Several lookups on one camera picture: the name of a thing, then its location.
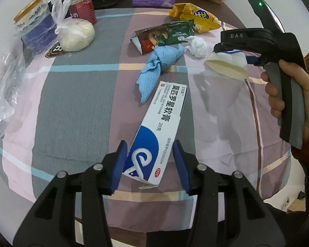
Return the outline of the white crumpled tissue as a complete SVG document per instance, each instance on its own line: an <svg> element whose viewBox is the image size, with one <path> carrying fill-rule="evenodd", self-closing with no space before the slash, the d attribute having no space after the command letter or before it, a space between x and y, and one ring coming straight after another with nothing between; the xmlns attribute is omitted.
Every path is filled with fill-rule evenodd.
<svg viewBox="0 0 309 247"><path fill-rule="evenodd" d="M197 36L189 36L184 39L186 42L185 49L196 58L205 58L208 52L206 41Z"/></svg>

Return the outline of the blue cloth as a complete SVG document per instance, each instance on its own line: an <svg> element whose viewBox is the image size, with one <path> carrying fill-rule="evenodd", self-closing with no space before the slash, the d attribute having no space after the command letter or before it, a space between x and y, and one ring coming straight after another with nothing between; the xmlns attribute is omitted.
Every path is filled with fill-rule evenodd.
<svg viewBox="0 0 309 247"><path fill-rule="evenodd" d="M161 72L173 66L183 54L184 47L180 43L177 47L159 46L154 49L136 81L141 95L141 104L151 96Z"/></svg>

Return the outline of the yellow chip bag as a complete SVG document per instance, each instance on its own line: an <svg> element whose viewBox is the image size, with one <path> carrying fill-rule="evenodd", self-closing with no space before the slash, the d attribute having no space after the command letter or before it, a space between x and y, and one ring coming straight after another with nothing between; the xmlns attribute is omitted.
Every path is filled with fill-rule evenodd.
<svg viewBox="0 0 309 247"><path fill-rule="evenodd" d="M215 15L192 3L174 4L169 10L169 15L176 20L193 20L194 31L199 34L221 28L221 22Z"/></svg>

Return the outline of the green snack wrapper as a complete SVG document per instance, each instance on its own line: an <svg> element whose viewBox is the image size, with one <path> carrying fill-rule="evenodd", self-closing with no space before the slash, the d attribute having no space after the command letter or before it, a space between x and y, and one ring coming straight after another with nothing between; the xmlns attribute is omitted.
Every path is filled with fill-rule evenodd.
<svg viewBox="0 0 309 247"><path fill-rule="evenodd" d="M141 55L152 52L156 47L186 42L194 35L194 21L172 21L160 26L135 31L130 41Z"/></svg>

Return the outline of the white blue ointment box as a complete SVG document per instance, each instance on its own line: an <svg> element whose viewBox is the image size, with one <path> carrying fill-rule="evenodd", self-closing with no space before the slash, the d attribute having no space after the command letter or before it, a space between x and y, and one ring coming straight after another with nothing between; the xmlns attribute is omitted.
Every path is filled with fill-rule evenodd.
<svg viewBox="0 0 309 247"><path fill-rule="evenodd" d="M166 169L179 127L187 86L159 82L134 137L123 175L143 183L141 189L158 187Z"/></svg>

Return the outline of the blue white ceramic jar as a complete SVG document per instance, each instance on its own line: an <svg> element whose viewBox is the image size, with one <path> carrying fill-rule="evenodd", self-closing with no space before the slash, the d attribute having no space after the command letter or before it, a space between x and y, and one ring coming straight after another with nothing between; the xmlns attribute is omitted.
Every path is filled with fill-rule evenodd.
<svg viewBox="0 0 309 247"><path fill-rule="evenodd" d="M49 49L57 41L57 25L45 0L31 1L13 20L16 34L35 56Z"/></svg>

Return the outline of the dark wooden table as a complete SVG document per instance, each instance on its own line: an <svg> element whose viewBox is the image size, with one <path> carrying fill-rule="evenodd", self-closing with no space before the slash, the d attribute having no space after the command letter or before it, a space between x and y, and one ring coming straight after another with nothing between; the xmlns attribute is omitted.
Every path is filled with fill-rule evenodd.
<svg viewBox="0 0 309 247"><path fill-rule="evenodd" d="M237 15L225 4L216 4L207 0L176 0L176 3L192 3L213 13L217 18L236 28L245 28L245 25ZM116 4L104 7L108 8L132 8L132 0L119 0Z"/></svg>

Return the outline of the clear plastic bag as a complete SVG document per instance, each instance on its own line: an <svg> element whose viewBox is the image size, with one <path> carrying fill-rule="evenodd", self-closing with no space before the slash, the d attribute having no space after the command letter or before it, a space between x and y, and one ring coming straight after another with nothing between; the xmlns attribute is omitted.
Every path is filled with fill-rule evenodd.
<svg viewBox="0 0 309 247"><path fill-rule="evenodd" d="M15 113L18 90L26 70L24 55L0 55L0 138Z"/></svg>

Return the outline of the white paper cup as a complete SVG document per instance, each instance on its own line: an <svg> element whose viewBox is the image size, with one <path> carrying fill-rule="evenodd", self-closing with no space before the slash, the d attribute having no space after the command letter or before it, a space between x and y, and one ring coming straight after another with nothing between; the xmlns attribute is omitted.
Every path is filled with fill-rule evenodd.
<svg viewBox="0 0 309 247"><path fill-rule="evenodd" d="M212 52L205 61L215 72L237 80L249 77L246 55L241 50Z"/></svg>

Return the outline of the red soda can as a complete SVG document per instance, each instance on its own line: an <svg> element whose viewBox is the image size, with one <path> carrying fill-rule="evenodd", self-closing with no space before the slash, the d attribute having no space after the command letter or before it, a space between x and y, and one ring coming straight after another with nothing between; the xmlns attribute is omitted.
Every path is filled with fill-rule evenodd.
<svg viewBox="0 0 309 247"><path fill-rule="evenodd" d="M92 0L72 0L68 11L73 19L87 20L91 24L97 23Z"/></svg>

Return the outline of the white dough in bag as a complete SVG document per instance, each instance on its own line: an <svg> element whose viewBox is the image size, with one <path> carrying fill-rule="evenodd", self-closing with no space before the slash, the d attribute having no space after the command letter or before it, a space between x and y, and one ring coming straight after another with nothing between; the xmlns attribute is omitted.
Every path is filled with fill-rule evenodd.
<svg viewBox="0 0 309 247"><path fill-rule="evenodd" d="M58 0L52 7L52 18L56 24L55 34L63 51L76 52L89 46L95 37L91 22L83 19L65 18L72 0Z"/></svg>

